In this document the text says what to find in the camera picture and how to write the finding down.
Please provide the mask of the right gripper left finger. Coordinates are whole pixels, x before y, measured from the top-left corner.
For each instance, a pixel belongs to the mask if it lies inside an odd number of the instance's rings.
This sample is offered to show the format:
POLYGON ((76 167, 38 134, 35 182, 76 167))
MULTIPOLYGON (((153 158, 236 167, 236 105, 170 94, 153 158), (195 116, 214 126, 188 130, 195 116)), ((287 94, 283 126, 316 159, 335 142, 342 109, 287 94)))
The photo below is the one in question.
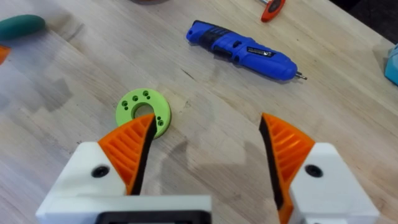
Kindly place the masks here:
POLYGON ((47 198, 138 195, 156 131, 155 115, 147 114, 79 144, 47 198))

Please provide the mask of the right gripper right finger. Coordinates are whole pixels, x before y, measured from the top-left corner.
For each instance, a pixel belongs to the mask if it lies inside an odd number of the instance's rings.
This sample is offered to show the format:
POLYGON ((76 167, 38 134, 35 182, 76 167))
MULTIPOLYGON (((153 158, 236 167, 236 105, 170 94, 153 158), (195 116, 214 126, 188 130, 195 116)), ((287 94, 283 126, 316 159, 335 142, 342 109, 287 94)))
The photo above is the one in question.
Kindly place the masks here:
POLYGON ((267 113, 259 131, 281 223, 377 223, 379 210, 334 145, 267 113))

